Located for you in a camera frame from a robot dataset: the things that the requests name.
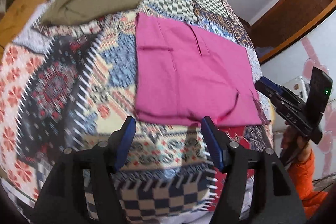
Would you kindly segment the orange right sleeve forearm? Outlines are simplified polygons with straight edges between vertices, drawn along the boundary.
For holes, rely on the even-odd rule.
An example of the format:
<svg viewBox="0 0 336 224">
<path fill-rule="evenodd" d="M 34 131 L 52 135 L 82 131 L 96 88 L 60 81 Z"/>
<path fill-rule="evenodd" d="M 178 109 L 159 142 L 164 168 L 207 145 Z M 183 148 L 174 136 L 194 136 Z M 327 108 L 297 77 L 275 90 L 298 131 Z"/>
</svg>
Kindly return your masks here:
<svg viewBox="0 0 336 224">
<path fill-rule="evenodd" d="M 313 190 L 314 153 L 311 150 L 305 161 L 295 160 L 288 173 L 302 201 L 307 219 L 311 218 L 327 196 L 327 192 Z"/>
</svg>

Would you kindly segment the right hand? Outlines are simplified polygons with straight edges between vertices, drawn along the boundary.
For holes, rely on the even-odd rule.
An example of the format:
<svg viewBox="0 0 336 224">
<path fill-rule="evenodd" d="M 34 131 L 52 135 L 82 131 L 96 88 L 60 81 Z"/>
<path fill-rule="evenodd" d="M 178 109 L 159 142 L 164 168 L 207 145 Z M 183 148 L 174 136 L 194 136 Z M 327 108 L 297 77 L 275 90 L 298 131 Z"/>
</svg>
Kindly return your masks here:
<svg viewBox="0 0 336 224">
<path fill-rule="evenodd" d="M 290 156 L 290 159 L 284 161 L 284 166 L 287 166 L 292 161 L 306 162 L 312 151 L 309 141 L 304 139 L 288 121 L 285 122 L 285 125 L 287 125 L 287 128 L 283 133 L 280 146 L 282 151 L 287 151 L 294 143 L 296 143 L 297 148 L 294 149 L 294 153 Z"/>
</svg>

